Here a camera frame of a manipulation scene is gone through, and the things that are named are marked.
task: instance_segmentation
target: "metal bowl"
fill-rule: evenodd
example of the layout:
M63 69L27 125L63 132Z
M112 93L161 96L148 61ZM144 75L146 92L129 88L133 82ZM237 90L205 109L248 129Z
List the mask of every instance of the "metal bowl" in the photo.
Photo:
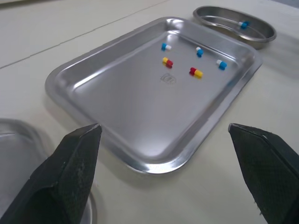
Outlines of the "metal bowl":
M200 24L251 45L255 49L264 48L276 38L275 29L267 22L232 9L203 6L197 8L193 16ZM239 23L245 21L249 22L249 25L246 29L242 29Z

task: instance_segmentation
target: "blue and white capsule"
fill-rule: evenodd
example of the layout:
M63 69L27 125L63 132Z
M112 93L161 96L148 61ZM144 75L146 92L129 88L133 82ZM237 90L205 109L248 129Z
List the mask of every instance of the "blue and white capsule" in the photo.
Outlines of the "blue and white capsule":
M222 60L217 60L216 64L219 66L221 70L225 70L225 68L227 67L227 64Z
M249 22L248 21L239 22L238 25L240 26L241 29L247 29L247 27L249 26Z
M203 55L204 51L200 47L196 48L196 54L198 57L201 57Z
M166 43L162 43L161 50L163 50L163 51L171 50L171 46L167 45Z

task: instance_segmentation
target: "red and yellow capsule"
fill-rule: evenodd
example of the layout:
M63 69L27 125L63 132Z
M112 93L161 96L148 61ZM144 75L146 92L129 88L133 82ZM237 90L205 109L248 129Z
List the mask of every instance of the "red and yellow capsule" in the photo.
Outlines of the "red and yellow capsule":
M163 64L167 67L167 68L172 68L173 66L173 62L171 60L169 60L167 57L163 58Z
M196 77L196 78L202 78L203 74L202 71L196 69L196 68L190 68L190 75Z

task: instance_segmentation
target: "white table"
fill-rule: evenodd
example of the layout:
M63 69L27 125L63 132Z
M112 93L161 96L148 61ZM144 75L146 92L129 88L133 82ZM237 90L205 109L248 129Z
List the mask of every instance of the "white table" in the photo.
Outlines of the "white table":
M202 5L258 16L277 29L278 38L261 51L262 67L178 171L138 174L100 147L94 185L99 224L266 223L243 180L228 125L274 132L299 152L299 9L268 0L55 0L0 8L0 117L46 132L51 153L79 127L45 94L53 69L156 18L192 19Z

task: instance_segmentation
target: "pill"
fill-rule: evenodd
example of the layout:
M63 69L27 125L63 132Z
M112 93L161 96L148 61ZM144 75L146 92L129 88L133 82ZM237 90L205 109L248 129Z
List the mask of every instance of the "pill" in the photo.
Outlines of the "pill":
M238 25L240 26L241 29L246 29L247 26L249 25L249 22L248 21L239 22Z
M221 70L225 70L225 68L227 67L227 64L222 60L217 60L216 64L219 66Z
M201 49L200 47L196 48L196 54L198 57L201 57L203 53L204 53L203 49Z
M163 64L165 64L165 66L167 68L170 68L170 69L172 68L173 62L171 60L169 60L167 57L164 57L162 61L163 61Z
M162 43L161 50L163 50L163 51L165 51L165 50L171 50L171 46L167 45L166 43Z
M202 78L203 73L202 71L196 69L196 68L190 68L190 75L196 77L196 78Z

